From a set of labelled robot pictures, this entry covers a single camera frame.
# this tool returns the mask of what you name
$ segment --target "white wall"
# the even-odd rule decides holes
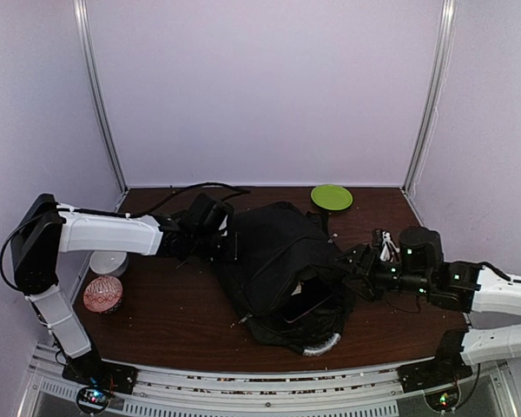
[[[130,185],[400,185],[441,0],[102,0],[89,20]]]
[[[42,192],[114,207],[91,103],[73,2],[0,2],[0,246]],[[60,259],[66,289],[81,266],[80,254]],[[0,416],[13,413],[40,333],[29,304],[0,280]]]
[[[449,260],[487,260],[521,275],[521,1],[459,2],[438,114],[415,189],[418,212],[442,234]],[[521,391],[521,360],[512,367]]]

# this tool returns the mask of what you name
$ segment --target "wooden table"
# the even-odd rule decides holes
[[[253,188],[251,195],[233,199],[236,211],[270,202],[288,201],[303,211],[316,208],[307,188]],[[373,228],[398,233],[417,219],[398,189],[351,189],[355,201],[344,212],[330,215],[330,231],[342,249],[369,242]],[[146,209],[170,189],[132,189],[122,211]],[[208,191],[222,195],[219,189]],[[158,212],[188,207],[195,192],[176,197]],[[95,278],[89,273],[86,283]],[[112,315],[90,313],[76,299],[76,312],[105,359],[142,365],[202,371],[286,372],[363,367],[433,356],[442,334],[464,328],[461,313],[422,302],[421,314],[403,313],[385,302],[358,299],[341,342],[321,357],[303,357],[282,347],[256,344],[229,306],[209,266],[193,259],[131,255],[121,278],[124,300]],[[415,309],[411,295],[390,295],[403,309]]]

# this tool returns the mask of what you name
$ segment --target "green plate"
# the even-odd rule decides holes
[[[320,185],[311,191],[313,202],[326,210],[345,210],[353,204],[352,194],[338,185]]]

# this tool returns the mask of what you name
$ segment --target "black cloth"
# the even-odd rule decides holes
[[[229,253],[237,260],[214,263],[214,273],[259,343],[302,353],[342,333],[354,294],[342,282],[344,273],[331,266],[340,249],[329,239],[324,216],[276,202],[236,214],[228,233],[236,235]],[[279,311],[300,281],[310,279],[324,282],[330,297],[298,320],[285,321]]]

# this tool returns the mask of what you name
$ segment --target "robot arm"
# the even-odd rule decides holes
[[[521,276],[492,265],[444,262],[438,232],[408,228],[399,236],[399,261],[391,257],[389,234],[375,230],[372,245],[357,245],[336,259],[353,280],[361,280],[369,296],[386,291],[424,296],[437,307],[471,312],[521,315]],[[521,325],[489,330],[446,332],[436,357],[399,369],[406,392],[426,389],[470,376],[471,366],[521,356]]]
[[[57,203],[53,195],[40,195],[11,239],[14,277],[64,352],[64,377],[98,387],[111,382],[117,391],[130,393],[136,371],[102,361],[58,285],[59,252],[113,250],[213,260],[225,252],[224,228],[231,214],[229,204],[205,194],[175,216],[139,218],[74,208]]]

